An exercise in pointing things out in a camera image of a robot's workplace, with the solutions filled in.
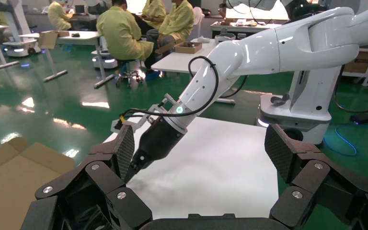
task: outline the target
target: silver screw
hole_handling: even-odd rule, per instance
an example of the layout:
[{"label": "silver screw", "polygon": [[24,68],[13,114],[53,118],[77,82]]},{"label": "silver screw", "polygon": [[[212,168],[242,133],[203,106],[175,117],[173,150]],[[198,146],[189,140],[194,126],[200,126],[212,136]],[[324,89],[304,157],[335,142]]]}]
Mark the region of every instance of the silver screw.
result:
[{"label": "silver screw", "polygon": [[49,193],[49,192],[51,192],[51,190],[53,190],[53,187],[51,187],[51,186],[49,186],[49,187],[45,187],[45,188],[43,189],[43,193]]},{"label": "silver screw", "polygon": [[125,192],[120,192],[120,193],[118,193],[118,199],[123,199],[123,198],[125,198],[126,197],[126,193]]},{"label": "silver screw", "polygon": [[91,169],[92,169],[92,170],[97,170],[97,169],[99,169],[99,164],[95,164],[95,165],[91,166]]},{"label": "silver screw", "polygon": [[293,192],[293,197],[295,197],[297,199],[301,199],[302,198],[302,194],[299,191],[294,191]]},{"label": "silver screw", "polygon": [[315,166],[315,168],[317,168],[317,169],[323,169],[323,165],[322,165],[322,164],[318,164],[318,163],[316,163],[314,166]]}]

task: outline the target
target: chair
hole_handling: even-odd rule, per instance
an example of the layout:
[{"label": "chair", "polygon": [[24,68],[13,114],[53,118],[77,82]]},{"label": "chair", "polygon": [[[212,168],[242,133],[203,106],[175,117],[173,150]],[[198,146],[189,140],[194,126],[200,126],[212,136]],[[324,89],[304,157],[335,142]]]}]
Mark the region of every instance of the chair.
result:
[{"label": "chair", "polygon": [[143,78],[139,75],[139,72],[138,71],[130,71],[130,62],[132,61],[136,61],[136,60],[118,60],[118,63],[120,65],[122,65],[122,69],[123,68],[126,68],[126,71],[125,72],[121,72],[117,78],[116,78],[116,87],[119,87],[121,81],[123,79],[127,79],[127,82],[128,82],[128,87],[130,88],[131,87],[131,81],[134,77],[136,77],[136,81],[140,84],[143,83]]},{"label": "chair", "polygon": [[189,41],[193,40],[194,38],[199,38],[201,36],[201,22],[205,15],[202,13],[202,9],[199,7],[194,7],[194,27],[189,36]]}]

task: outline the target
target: person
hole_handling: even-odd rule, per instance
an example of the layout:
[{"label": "person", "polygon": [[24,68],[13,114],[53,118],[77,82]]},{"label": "person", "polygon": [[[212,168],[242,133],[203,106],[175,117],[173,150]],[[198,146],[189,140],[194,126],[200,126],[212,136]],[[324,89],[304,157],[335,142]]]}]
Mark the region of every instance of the person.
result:
[{"label": "person", "polygon": [[179,39],[186,41],[194,26],[193,6],[187,0],[172,0],[172,3],[173,9],[160,28],[149,30],[146,34],[148,41],[160,47]]},{"label": "person", "polygon": [[142,10],[142,18],[154,29],[160,29],[166,18],[166,6],[162,0],[147,0]]},{"label": "person", "polygon": [[67,0],[55,0],[48,7],[48,19],[56,30],[72,30],[69,21],[74,12],[66,13],[64,6],[67,3]]},{"label": "person", "polygon": [[134,16],[127,12],[126,0],[112,0],[112,7],[97,20],[98,33],[105,37],[108,52],[119,60],[140,59],[147,68],[146,78],[159,76],[159,71],[151,70],[156,62],[153,42],[141,41],[141,32]]},{"label": "person", "polygon": [[[8,25],[8,20],[4,12],[0,12],[0,25]],[[11,36],[12,31],[10,28],[0,29],[0,43],[8,42]]]}]

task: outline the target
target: stool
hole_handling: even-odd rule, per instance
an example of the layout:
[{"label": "stool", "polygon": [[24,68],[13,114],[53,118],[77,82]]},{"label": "stool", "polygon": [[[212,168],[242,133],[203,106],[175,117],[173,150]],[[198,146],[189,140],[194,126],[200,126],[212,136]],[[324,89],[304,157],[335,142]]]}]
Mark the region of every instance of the stool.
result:
[{"label": "stool", "polygon": [[136,77],[136,81],[140,84],[143,83],[143,78],[139,75],[139,72],[137,71],[130,71],[130,62],[136,61],[136,60],[118,60],[118,63],[122,64],[123,66],[126,66],[126,72],[120,73],[119,76],[116,78],[116,87],[119,87],[120,82],[123,79],[127,79],[128,87],[131,87],[131,80],[133,77]]}]

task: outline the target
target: black cable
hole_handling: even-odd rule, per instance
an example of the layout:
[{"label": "black cable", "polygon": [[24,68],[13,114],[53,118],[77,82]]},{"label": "black cable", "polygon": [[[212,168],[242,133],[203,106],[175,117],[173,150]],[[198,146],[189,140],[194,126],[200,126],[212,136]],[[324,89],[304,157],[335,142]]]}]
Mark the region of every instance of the black cable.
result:
[{"label": "black cable", "polygon": [[228,97],[232,97],[232,96],[234,96],[235,94],[239,93],[239,91],[240,91],[240,90],[242,89],[242,87],[245,85],[245,82],[246,82],[247,78],[248,78],[248,75],[245,75],[245,76],[243,77],[242,84],[239,86],[239,88],[238,88],[234,93],[232,93],[232,94],[230,94],[230,95],[228,95],[228,96],[221,96],[220,98],[228,98]]},{"label": "black cable", "polygon": [[334,94],[333,94],[333,100],[335,101],[335,104],[336,106],[342,110],[342,111],[345,111],[347,113],[351,113],[351,114],[365,114],[365,113],[368,113],[368,109],[367,110],[351,110],[351,109],[345,109],[343,106],[341,106],[338,102],[338,98],[337,98],[337,95],[336,95],[336,92],[338,91],[338,84],[339,82],[341,81],[341,77],[342,77],[342,73],[343,73],[343,70],[344,70],[344,66],[342,66],[341,68],[341,71],[339,72],[339,76],[338,76],[338,79],[336,81],[336,86],[335,86],[335,90],[334,90]]},{"label": "black cable", "polygon": [[[260,1],[259,1],[259,2],[254,6],[254,8],[256,8],[256,6],[258,6],[261,2],[262,2],[262,0],[260,0]],[[260,24],[260,23],[259,23],[259,22],[254,18],[253,13],[252,13],[252,9],[251,9],[251,6],[250,6],[250,0],[249,0],[249,11],[250,11],[250,14],[252,15],[253,20],[254,20],[257,24],[259,24],[259,25],[267,25],[266,23]]]},{"label": "black cable", "polygon": [[134,113],[134,112],[139,112],[139,113],[144,113],[144,114],[149,114],[149,115],[154,115],[154,116],[182,117],[182,116],[190,116],[190,115],[197,114],[198,112],[201,112],[203,109],[205,109],[212,102],[212,100],[215,97],[215,94],[217,94],[218,85],[219,85],[219,75],[218,75],[217,68],[215,67],[215,64],[212,63],[212,61],[209,60],[205,56],[197,56],[197,57],[191,59],[190,63],[188,64],[188,70],[189,70],[190,73],[192,73],[192,71],[191,71],[191,63],[193,63],[197,59],[204,59],[205,61],[207,61],[211,65],[210,67],[213,69],[214,74],[215,74],[215,87],[214,87],[214,90],[212,92],[211,97],[208,99],[208,101],[203,106],[201,106],[197,110],[194,110],[194,111],[189,112],[189,113],[184,113],[184,114],[161,114],[161,113],[154,113],[154,112],[150,112],[150,111],[146,111],[146,110],[131,108],[131,109],[128,109],[125,112],[123,112],[121,114],[121,117],[125,117],[126,114],[128,114],[128,113]]}]

